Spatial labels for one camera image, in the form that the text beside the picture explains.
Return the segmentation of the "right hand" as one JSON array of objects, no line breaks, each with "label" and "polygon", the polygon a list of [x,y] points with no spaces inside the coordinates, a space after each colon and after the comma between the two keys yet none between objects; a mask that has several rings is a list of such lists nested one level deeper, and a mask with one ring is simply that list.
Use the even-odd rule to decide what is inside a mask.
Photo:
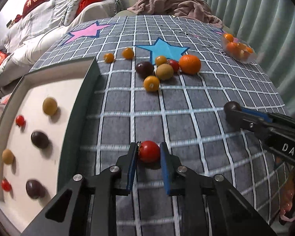
[{"label": "right hand", "polygon": [[295,167],[289,173],[289,177],[281,190],[280,219],[284,222],[294,222],[295,217],[288,217],[288,215],[292,215],[293,208],[295,208]]}]

